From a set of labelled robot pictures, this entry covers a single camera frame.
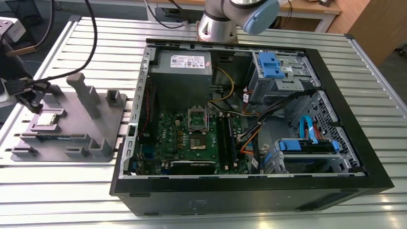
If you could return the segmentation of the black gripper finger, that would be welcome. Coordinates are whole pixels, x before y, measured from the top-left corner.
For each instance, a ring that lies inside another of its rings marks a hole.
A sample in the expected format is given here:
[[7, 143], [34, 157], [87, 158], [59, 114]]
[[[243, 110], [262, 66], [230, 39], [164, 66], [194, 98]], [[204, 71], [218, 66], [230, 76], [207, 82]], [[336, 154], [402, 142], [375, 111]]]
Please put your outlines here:
[[43, 97], [46, 96], [46, 93], [50, 89], [51, 83], [44, 82], [44, 83], [36, 83], [32, 86], [32, 92], [34, 92], [34, 99], [32, 99], [32, 105], [39, 105]]
[[20, 103], [31, 112], [42, 111], [42, 97], [36, 92], [24, 92], [16, 96], [18, 103]]

